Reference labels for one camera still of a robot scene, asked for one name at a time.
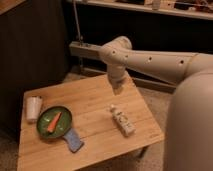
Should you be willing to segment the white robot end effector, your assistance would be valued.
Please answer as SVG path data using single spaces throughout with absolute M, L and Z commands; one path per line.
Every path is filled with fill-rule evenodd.
M 118 95 L 123 90 L 123 84 L 125 83 L 126 69 L 123 66 L 108 65 L 107 77 L 111 84 L 113 93 Z

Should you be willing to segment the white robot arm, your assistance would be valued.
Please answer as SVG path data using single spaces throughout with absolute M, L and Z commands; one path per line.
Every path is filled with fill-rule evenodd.
M 213 171 L 213 55 L 135 51 L 120 36 L 99 51 L 108 78 L 129 68 L 177 86 L 168 109 L 163 171 Z

